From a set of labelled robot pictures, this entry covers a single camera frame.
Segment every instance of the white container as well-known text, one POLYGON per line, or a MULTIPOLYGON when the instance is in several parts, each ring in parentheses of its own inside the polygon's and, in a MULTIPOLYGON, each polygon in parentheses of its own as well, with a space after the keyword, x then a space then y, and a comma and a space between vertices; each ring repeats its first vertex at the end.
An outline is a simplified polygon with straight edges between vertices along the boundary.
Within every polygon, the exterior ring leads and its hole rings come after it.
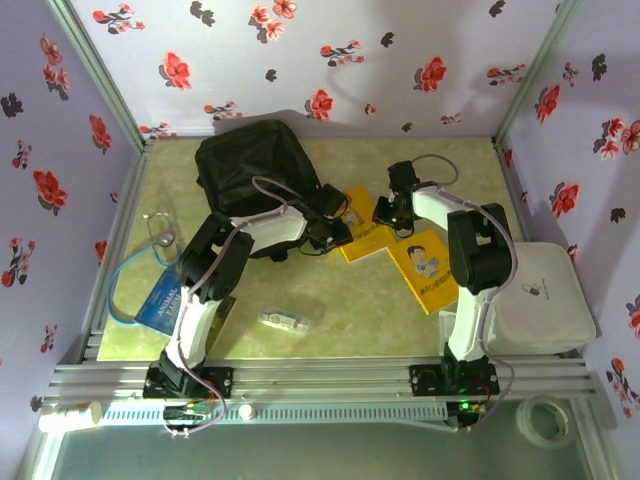
POLYGON ((515 246, 518 272, 493 302, 489 349, 503 355, 548 355, 591 342, 595 323, 567 252, 554 243, 515 246))
POLYGON ((77 405, 58 405, 50 412, 43 412, 38 421, 40 431, 63 433, 94 428, 102 418, 102 406, 98 402, 77 405))

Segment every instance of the white cylinder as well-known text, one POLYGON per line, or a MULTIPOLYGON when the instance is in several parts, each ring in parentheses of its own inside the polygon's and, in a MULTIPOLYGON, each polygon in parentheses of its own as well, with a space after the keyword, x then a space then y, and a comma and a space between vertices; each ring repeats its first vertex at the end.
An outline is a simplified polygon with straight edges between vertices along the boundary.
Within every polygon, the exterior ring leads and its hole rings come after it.
POLYGON ((102 405, 98 402, 58 405, 50 412, 42 413, 38 427, 47 433, 71 432, 93 428, 101 418, 102 405))
POLYGON ((560 400, 549 395, 538 395, 518 405, 516 425, 520 433, 533 445, 540 448, 562 448, 569 445, 577 432, 576 421, 571 411, 560 400), (533 424, 533 409, 542 407, 553 415, 558 432, 552 437, 542 436, 533 424))

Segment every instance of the glass panel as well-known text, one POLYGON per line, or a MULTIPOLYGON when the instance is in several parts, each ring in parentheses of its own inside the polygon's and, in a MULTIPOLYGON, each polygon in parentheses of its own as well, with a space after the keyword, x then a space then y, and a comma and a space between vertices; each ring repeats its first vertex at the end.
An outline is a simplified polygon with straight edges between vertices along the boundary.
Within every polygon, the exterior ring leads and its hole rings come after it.
POLYGON ((393 424, 214 426, 188 440, 155 426, 72 432, 53 478, 591 478, 579 440, 558 450, 528 443, 515 425, 517 405, 469 435, 393 424))

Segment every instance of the tape roll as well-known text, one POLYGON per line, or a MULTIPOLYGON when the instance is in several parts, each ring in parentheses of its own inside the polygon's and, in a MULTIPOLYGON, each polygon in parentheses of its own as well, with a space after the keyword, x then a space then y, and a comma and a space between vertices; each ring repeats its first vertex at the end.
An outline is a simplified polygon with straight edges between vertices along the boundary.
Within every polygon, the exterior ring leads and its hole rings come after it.
POLYGON ((538 395, 522 402, 516 410, 518 430, 533 445, 540 448, 563 448, 576 436, 577 426, 571 410, 557 398, 538 395), (533 409, 542 407, 553 415, 558 432, 552 437, 544 437, 533 424, 533 409))

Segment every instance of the white plastic part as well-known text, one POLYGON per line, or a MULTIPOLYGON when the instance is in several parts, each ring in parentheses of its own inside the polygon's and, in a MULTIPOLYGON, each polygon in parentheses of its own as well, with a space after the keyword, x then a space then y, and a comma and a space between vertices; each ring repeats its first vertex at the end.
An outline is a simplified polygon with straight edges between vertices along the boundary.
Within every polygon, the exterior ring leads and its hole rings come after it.
POLYGON ((533 445, 540 448, 563 448, 569 445, 576 436, 576 421, 570 409, 560 400, 549 395, 538 395, 525 400, 516 409, 516 425, 518 430, 533 445), (544 437, 534 425, 533 409, 541 407, 551 413, 557 426, 557 432, 551 438, 544 437))
POLYGON ((245 403, 238 409, 238 415, 242 420, 248 422, 249 420, 253 420, 255 418, 256 412, 251 405, 245 403))
POLYGON ((189 288, 182 287, 180 300, 180 311, 178 312, 178 322, 176 322, 176 328, 173 335, 169 340, 165 350, 167 357, 173 362, 174 365, 182 365, 180 356, 178 355, 178 327, 180 327, 180 349, 186 360, 186 364, 189 368, 193 368, 198 365, 206 355, 206 343, 207 334, 211 329, 211 322, 216 313, 220 301, 210 301, 204 304, 200 303, 198 295, 193 295, 193 302, 191 305, 187 305, 187 299, 189 297, 189 288), (188 308, 182 324, 180 324, 180 318, 183 314, 183 310, 188 308))
POLYGON ((413 213, 418 217, 431 220, 440 228, 447 230, 447 215, 453 212, 467 211, 457 203, 442 197, 436 186, 425 187, 413 192, 411 201, 413 203, 413 213))
MULTIPOLYGON (((478 295, 473 295, 467 288, 458 288, 458 309, 453 324, 451 336, 449 336, 449 348, 458 360, 472 361, 482 358, 484 352, 480 347, 480 310, 487 295, 494 289, 482 290, 478 295)), ((489 309, 485 330, 490 323, 493 308, 489 309)))
POLYGON ((596 336, 593 317, 569 256, 555 243, 516 243, 518 272, 492 305, 492 352, 547 355, 582 347, 596 336))
MULTIPOLYGON (((282 210, 279 207, 272 212, 282 210)), ((270 218, 267 220, 257 220, 252 223, 252 217, 231 217, 231 221, 234 225, 240 225, 243 222, 249 222, 249 225, 242 229, 243 232, 248 233, 253 238, 253 248, 251 253, 263 250, 271 245, 276 245, 281 242, 292 242, 298 240, 304 233, 307 227, 307 221, 299 210, 293 207, 287 208, 287 210, 278 217, 270 218)))
POLYGON ((98 402, 62 405, 51 411, 43 411, 38 420, 40 431, 63 433, 94 428, 102 418, 102 406, 98 402))

